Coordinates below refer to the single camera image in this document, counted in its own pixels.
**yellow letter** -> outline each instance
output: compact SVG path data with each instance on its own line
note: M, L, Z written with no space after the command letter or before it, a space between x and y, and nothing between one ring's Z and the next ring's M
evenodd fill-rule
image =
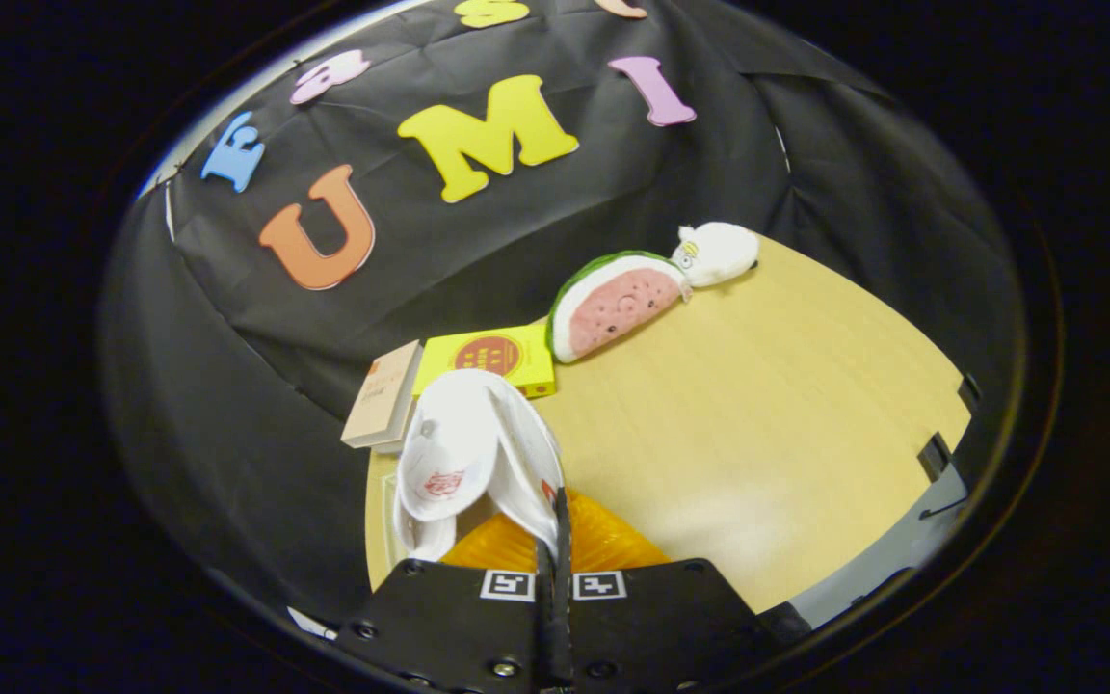
M605 11L620 18L644 19L648 17L648 12L640 8L633 8L633 6L625 3L625 0L595 0L595 2Z
M572 154L578 145L543 101L538 76L501 80L485 102L485 121L450 105L432 105L410 115L397 135L422 142L440 175L445 202L458 202L486 188L490 179L466 161L474 157L497 174L512 172L512 138L521 141L521 163L527 167Z
M462 17L464 26L484 28L527 18L529 8L513 0L465 0L465 3L455 6L453 12Z

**foam letter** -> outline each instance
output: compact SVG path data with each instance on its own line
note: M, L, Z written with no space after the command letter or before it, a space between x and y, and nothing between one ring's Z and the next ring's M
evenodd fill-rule
M629 4L625 3L625 0L594 0L598 3L599 8L612 14L617 14L620 18L628 19L644 19L648 17L648 12L642 10L640 8L632 8Z
M450 105L432 105L402 122L397 135L413 137L427 150L444 178L444 201L463 201L490 183L484 172L472 170L467 157L508 175L513 135L521 141L521 163L527 167L551 162L581 145L543 101L542 83L538 76L501 80L487 93L485 121Z
M375 247L375 223L349 185L352 172L349 164L342 164L311 187L311 199L325 201L345 231L345 244L340 251L332 255L320 253L299 223L303 207L296 203L278 212L260 233L260 245L272 249L303 289L333 289L361 268Z
M321 62L299 78L296 89L290 95L290 104L299 105L320 97L335 84L344 84L349 80L365 73L371 61L362 59L362 51L347 51Z
M659 71L662 62L657 62L657 58L634 56L619 58L608 64L633 80L639 95L644 97L648 104L648 122L656 124L657 128L693 122L697 119L696 111L679 101L677 93L670 89L670 83L662 76Z
M453 12L462 17L463 26L485 28L527 18L529 7L515 0L465 0L465 3L455 6Z
M251 111L234 115L230 127L221 134L221 140L213 147L212 153L208 154L208 161L203 162L200 180L206 179L209 174L220 175L233 181L234 193L246 190L246 184L251 183L251 175L255 172L255 165L264 155L263 142L256 143L250 150L246 149L248 144L255 142L255 138L260 137L259 130L248 127L246 122L250 119Z

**wooden table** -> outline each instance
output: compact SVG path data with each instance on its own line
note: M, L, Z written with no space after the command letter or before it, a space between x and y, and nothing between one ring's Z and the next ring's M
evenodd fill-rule
M534 405L568 486L670 559L705 557L753 610L836 571L928 487L917 453L957 447L958 369L854 282L775 241L761 265L700 289L572 365ZM371 456L371 585L400 559L394 456Z

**small book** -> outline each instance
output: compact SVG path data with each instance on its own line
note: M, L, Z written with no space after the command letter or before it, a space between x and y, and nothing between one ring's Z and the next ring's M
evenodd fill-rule
M413 382L422 362L417 340L371 363L340 439L352 449L395 453L413 416Z

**red logo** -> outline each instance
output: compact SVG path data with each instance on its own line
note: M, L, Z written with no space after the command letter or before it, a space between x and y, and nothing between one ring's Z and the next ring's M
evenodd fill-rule
M521 344L502 334L487 334L467 342L453 356L453 369L480 369L507 375L521 364Z
M427 479L427 483L422 487L426 489L432 496L451 496L462 487L462 479L465 479L465 471L454 471L451 474L435 473Z

